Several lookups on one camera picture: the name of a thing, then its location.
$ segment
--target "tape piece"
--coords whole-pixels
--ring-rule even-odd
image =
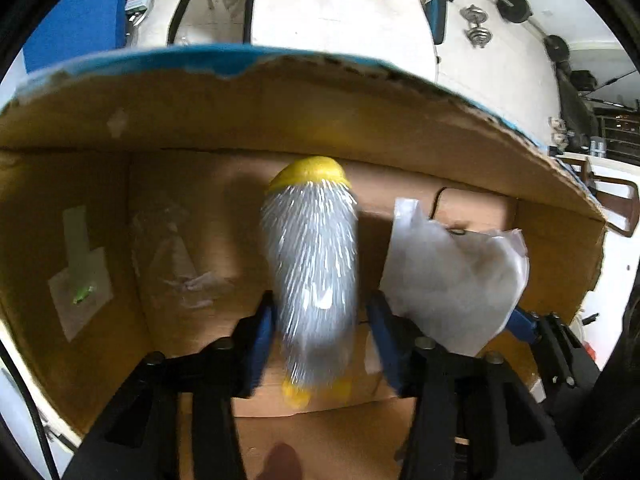
[[[84,206],[62,215],[68,267],[49,280],[62,330],[71,341],[101,307],[113,299],[104,247],[90,250]]]

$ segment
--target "yellow top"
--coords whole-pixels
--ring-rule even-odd
[[[335,160],[328,156],[310,156],[292,162],[277,174],[269,184],[267,192],[305,182],[322,182],[323,180],[344,184],[351,188],[342,166]]]

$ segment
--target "white tabletop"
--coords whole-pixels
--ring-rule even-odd
[[[436,80],[420,0],[254,0],[251,42],[372,57]]]

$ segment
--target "bolt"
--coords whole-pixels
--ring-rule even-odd
[[[436,342],[425,335],[415,338],[414,343],[420,350],[433,350],[436,348]]]
[[[231,350],[234,347],[234,340],[230,337],[221,337],[213,343],[213,347],[217,350]]]
[[[164,354],[162,352],[151,352],[145,356],[145,365],[155,366],[164,362]]]
[[[484,358],[488,363],[492,365],[501,365],[504,362],[504,357],[500,352],[496,352],[495,350],[489,350],[486,354],[484,354]]]

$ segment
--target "clear plastic wrap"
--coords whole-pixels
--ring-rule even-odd
[[[396,316],[449,351],[476,355],[501,332],[528,278],[520,230],[450,232],[417,200],[396,199],[380,289]]]
[[[304,182],[267,195],[267,259],[290,382],[329,386],[344,374],[356,321],[356,200],[343,182]]]

